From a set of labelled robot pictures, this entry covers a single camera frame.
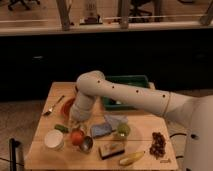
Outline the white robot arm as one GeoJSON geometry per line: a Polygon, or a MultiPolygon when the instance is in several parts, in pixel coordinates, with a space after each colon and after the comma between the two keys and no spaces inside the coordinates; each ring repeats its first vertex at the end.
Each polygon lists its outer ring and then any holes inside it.
{"type": "Polygon", "coordinates": [[[176,122],[187,129],[182,171],[213,171],[213,95],[193,97],[110,82],[98,70],[81,74],[69,113],[86,121],[97,97],[107,97],[176,122]]]}

